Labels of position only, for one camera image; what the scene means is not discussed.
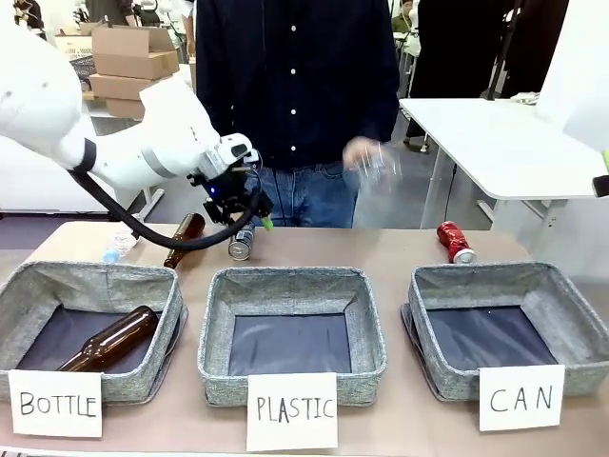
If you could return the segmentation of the person in dark shirt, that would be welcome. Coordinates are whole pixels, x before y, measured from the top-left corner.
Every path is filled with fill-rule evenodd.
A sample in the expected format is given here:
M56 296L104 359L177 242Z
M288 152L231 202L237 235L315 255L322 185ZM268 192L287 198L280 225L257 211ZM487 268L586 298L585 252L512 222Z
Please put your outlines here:
M399 109L387 0L186 1L197 95L216 130L261 153L273 220L350 228L344 147L389 141Z

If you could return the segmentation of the clear plastic cup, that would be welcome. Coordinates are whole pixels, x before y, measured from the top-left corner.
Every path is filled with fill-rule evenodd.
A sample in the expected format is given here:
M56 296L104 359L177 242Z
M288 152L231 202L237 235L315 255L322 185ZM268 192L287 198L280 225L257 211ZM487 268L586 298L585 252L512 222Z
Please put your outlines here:
M350 169L358 191L356 223L367 229L386 228L403 180L400 152L383 145L389 159L380 166L358 166Z

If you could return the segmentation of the person's left hand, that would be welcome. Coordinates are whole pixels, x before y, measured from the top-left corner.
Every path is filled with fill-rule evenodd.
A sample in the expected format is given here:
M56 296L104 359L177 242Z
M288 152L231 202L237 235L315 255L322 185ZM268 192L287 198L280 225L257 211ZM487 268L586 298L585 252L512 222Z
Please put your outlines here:
M347 169L358 166L370 167L387 164L389 159L382 143L367 137L355 137L350 140L343 151L343 163Z

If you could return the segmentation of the grey fabric basket can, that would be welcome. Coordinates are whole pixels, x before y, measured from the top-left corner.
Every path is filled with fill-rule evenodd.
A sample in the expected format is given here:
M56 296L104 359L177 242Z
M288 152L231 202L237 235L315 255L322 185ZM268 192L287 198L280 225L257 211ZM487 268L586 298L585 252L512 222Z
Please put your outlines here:
M550 264L415 268L401 317L441 401L478 400L480 368L562 365L568 397L609 376L609 327Z

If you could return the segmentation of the flat cardboard box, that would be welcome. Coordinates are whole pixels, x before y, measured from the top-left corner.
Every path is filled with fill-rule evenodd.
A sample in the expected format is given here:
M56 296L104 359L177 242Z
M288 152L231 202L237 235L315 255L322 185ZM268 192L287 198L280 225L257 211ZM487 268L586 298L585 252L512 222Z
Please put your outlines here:
M140 100L140 92L158 83L158 80L147 80L122 76L92 74L89 77L92 92L103 99Z

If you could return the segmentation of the small cardboard box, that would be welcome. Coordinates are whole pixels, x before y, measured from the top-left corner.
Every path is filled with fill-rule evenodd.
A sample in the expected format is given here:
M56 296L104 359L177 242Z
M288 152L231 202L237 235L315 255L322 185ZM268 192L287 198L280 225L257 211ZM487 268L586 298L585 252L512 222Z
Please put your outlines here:
M141 120L145 114L145 107L139 99L107 98L106 106L108 113L118 118Z

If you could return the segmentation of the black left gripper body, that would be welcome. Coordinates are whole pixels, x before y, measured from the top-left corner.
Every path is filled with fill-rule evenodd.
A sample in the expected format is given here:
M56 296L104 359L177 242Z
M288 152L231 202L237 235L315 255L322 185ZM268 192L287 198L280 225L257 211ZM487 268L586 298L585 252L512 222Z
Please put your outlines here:
M193 187L201 186L207 193L207 199L213 200L224 214L224 224L234 224L234 214L243 214L251 209L253 218L258 209L271 209L271 199L263 190L256 166L232 167L226 173L213 178L205 178L203 173L195 170L187 176Z

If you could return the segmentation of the grey fabric basket bottle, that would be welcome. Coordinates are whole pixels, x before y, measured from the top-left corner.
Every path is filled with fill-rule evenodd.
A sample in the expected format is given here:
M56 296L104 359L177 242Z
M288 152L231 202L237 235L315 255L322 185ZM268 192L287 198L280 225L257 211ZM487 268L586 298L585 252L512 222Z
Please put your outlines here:
M90 335L139 306L159 325L146 345L102 375L107 405L147 403L159 390L188 309L168 268L92 262L35 261L0 287L0 402L10 399L12 369L53 370Z

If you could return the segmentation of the black tripod stand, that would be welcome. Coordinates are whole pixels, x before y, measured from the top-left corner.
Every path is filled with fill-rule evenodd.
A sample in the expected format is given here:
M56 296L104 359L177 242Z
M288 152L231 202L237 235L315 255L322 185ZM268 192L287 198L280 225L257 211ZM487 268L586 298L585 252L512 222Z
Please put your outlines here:
M521 4L522 0L514 0L512 9L505 15L505 19L507 20L507 26L505 29L505 33L501 39L501 51L496 59L495 69L492 74L490 85L485 92L484 99L487 101L493 101L496 98L496 88L499 83L505 58L509 51L512 37L517 25L518 16L521 11Z

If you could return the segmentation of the crushed red can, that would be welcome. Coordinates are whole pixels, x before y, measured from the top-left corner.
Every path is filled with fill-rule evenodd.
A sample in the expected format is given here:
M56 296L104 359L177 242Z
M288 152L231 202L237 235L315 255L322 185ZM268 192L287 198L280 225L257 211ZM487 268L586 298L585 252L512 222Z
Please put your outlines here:
M447 249L448 261L455 265L471 265L477 260L464 232L453 222L445 221L436 230L440 243Z

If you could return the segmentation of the dark aluminium can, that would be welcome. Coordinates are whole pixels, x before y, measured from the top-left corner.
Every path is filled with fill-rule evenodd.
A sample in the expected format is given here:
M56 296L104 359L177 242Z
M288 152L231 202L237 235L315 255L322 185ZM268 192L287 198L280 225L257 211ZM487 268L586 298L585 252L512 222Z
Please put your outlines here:
M249 222L238 230L230 239L227 252L235 261L246 261L252 252L255 226Z

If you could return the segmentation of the white paper label BOTTLE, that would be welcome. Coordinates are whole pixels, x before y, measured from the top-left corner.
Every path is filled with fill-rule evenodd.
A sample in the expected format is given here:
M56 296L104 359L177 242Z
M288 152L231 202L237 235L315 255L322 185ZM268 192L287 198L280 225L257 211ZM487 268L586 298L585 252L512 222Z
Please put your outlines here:
M15 434L65 438L102 436L100 373L13 369L8 378Z

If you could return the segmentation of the brown glass bottle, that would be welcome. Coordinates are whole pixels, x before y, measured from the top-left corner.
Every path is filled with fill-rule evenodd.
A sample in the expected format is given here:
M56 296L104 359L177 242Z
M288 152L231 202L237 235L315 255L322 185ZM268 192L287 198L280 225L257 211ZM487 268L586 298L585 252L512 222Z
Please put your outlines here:
M199 238L205 229L205 217L196 212L189 213L182 220L179 227L173 234L173 239L177 241L192 241ZM187 255L186 251L171 249L163 263L166 268L176 269L181 260Z
M102 372L121 362L151 337L159 317L140 306L91 336L57 371Z

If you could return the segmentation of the white paper label PLASTIC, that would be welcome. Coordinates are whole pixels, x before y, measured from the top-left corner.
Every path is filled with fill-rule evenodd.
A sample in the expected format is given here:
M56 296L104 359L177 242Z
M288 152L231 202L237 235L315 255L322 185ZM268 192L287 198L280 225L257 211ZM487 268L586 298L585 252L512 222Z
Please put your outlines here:
M246 412L248 452L336 448L337 374L250 375Z

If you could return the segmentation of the crumpled clear plastic bottle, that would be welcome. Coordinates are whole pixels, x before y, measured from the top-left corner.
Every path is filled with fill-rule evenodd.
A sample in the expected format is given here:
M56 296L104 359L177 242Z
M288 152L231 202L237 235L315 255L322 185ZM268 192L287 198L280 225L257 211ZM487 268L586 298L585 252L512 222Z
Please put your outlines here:
M130 228L118 229L108 238L102 261L109 264L122 262L138 241L139 235Z

